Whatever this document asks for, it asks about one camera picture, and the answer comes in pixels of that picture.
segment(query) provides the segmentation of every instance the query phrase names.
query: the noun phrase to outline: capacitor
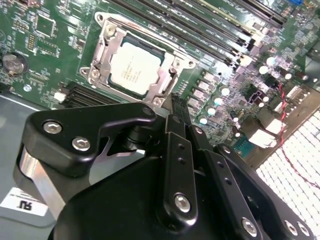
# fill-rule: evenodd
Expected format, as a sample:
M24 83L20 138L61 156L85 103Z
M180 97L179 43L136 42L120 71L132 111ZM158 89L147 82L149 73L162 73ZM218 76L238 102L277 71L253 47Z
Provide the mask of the capacitor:
M265 103L262 101L261 98L257 97L255 100L254 100L254 103L257 104L259 106L259 108L263 108L265 106Z
M270 56L266 59L265 63L269 66L272 67L276 64L276 58L273 56Z
M292 74L283 68L280 70L280 75L286 80L290 80L292 78Z
M214 108L214 106L212 105L208 105L205 107L206 112L208 113L209 116L215 115L216 114L216 110Z
M241 119L245 115L245 111L242 109L238 113L238 119Z
M219 87L219 91L220 91L222 96L228 96L230 94L229 88L227 86L225 86L225 85Z
M233 134L234 134L234 136L235 136L236 138L238 138L238 137L241 136L241 133L239 132L239 130L238 130L238 128L237 128L236 126L233 126L233 127L232 127L232 132L233 132Z
M220 105L223 104L222 98L220 96L218 96L218 95L213 96L212 100L213 100L214 104L217 105L217 106L220 106Z
M236 114L235 111L230 112L230 117L234 123L237 123L239 121L238 115Z
M208 120L205 116L201 115L198 117L199 123L202 125L206 125L208 123Z
M263 91L261 92L260 98L263 102L267 103L269 101L269 97Z
M269 68L267 66L265 66L265 65L259 67L259 73L261 75L264 75L264 74L268 73L268 71L269 71Z
M17 52L6 53L2 57L2 66L11 77L17 77L29 70L27 60Z
M294 73L294 76L297 77L298 79L302 80L302 81L306 81L308 80L309 76L306 75L304 72L302 71L296 71Z

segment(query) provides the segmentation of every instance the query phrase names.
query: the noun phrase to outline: screw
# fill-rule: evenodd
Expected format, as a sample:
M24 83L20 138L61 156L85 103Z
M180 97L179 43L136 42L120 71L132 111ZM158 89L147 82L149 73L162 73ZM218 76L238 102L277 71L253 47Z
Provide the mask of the screw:
M195 131L198 133L198 134L202 134L202 130L200 127L195 127Z
M223 146L222 148L223 148L223 150L224 150L227 154L231 153L231 152L230 152L230 149L227 148L226 146Z
M173 62L173 67L175 67L175 68L180 67L180 60L179 60L179 59L176 59L176 60Z
M181 194L178 194L174 197L174 203L177 208L183 213L188 213L191 209L189 200Z
M48 121L43 125L43 129L49 134L58 134L62 131L62 126L55 121Z
M100 72L97 69L92 70L91 72L91 76L96 79L98 77L100 77Z
M290 222L288 222L287 220L284 221L286 227L288 228L288 230L290 231L290 233L292 233L295 236L298 236L298 231L295 228L295 226L293 226Z
M90 142L88 139L80 136L72 140L72 146L78 151L85 152L89 150Z
M144 107L142 111L149 116L152 115L152 110L150 108Z
M246 232L250 234L252 237L255 238L258 235L255 225L248 218L242 218L242 226L244 230L246 230Z
M23 86L23 90L28 93L31 92L32 87L29 84L26 84Z
M105 28L105 32L108 36L113 36L116 33L116 27L113 25L107 25Z
M299 226L301 232L303 232L304 235L309 237L310 233L309 233L308 229L301 222L298 221L297 223L298 223L298 226Z

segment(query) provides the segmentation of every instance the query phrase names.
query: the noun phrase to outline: black metal bracket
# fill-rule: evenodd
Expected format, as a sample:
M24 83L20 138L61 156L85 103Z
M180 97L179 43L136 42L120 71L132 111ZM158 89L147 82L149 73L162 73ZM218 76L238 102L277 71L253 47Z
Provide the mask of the black metal bracket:
M32 114L26 121L22 136L21 154L17 161L20 171L15 171L15 175L18 176L17 184L19 187L23 185L24 174L35 183L43 197L41 200L48 204L51 195L45 195L39 189L39 186L43 186L41 177L48 178L48 186L54 186L52 190L62 203L56 211L57 217L60 211L63 211L63 220L60 217L58 219L61 223L67 221L69 211L73 211L73 207L68 207L69 202L76 202L78 207L83 207L88 201L82 203L79 196L90 200L94 196L92 200L97 204L103 204L103 201L97 201L96 193L105 194L106 189L114 191L121 186L117 179L115 180L117 176L112 176L109 182L109 178L106 178L101 184L88 186L88 173L97 158L108 159L111 155L114 157L117 154L143 149L146 157L140 160L139 164L123 169L120 176L130 184L126 173L137 177L137 174L143 174L142 168L152 171L152 176L144 175L143 181L134 180L136 184L144 184L148 178L153 179L153 182L144 184L143 194L132 195L135 196L134 204L141 207L143 201L153 199L149 192L156 188L157 197L154 199L152 210L158 219L157 224L160 222L165 226L166 239L170 238L167 235L169 233L176 236L187 231L191 233L190 236L194 236L193 230L199 230L199 222L208 221L209 217L204 216L203 212L206 203L202 202L206 195L210 198L210 209L215 209L213 217L220 219L223 235L227 239L314 239L310 228L233 150L223 144L215 148L209 144L201 128L191 124L185 100L172 94L163 106L171 112L166 118L156 115L143 103ZM201 183L201 190L196 189L194 169L199 170L198 173L204 176L197 180L198 184ZM205 193L201 192L204 189L203 182L206 182ZM64 183L69 189L74 187L74 190L66 190ZM36 188L33 188L32 193L38 193ZM119 195L110 199L117 204L125 194L122 189ZM143 209L149 212L150 203L148 202ZM88 214L90 218L93 217L91 210ZM139 215L139 221L142 223L150 219L149 215ZM80 225L80 222L75 220L72 224ZM207 234L211 234L208 231L209 225L206 224L205 227L206 237ZM157 233L162 229L155 226L153 228ZM98 230L102 231L102 228L92 226L85 234ZM68 230L62 227L58 231L60 235Z

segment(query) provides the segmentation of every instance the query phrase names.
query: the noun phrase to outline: chip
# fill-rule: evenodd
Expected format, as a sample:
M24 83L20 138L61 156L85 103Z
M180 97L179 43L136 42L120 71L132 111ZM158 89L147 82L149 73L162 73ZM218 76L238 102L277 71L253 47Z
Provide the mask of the chip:
M159 57L125 42L112 56L110 80L124 89L143 96L151 84L157 83L161 62Z

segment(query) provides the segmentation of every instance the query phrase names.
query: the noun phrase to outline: black mechanical arm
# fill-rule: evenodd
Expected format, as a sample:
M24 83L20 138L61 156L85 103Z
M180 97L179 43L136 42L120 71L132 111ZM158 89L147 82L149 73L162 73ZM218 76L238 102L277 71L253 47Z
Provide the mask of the black mechanical arm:
M212 147L172 94L143 103L41 111L25 123L17 185L48 205L52 240L314 240L227 145ZM94 161L145 155L90 185Z

